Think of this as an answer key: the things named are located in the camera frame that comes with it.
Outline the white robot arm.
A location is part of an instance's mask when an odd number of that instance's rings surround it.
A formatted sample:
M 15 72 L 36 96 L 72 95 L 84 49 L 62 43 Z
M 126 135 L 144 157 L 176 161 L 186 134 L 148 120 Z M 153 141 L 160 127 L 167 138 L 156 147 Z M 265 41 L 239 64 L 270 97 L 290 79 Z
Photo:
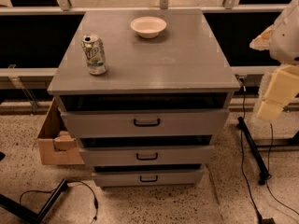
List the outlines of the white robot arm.
M 299 93 L 299 0 L 291 0 L 249 47 L 268 50 L 270 57 L 280 62 L 279 68 L 264 74 L 254 107 L 256 119 L 272 122 Z

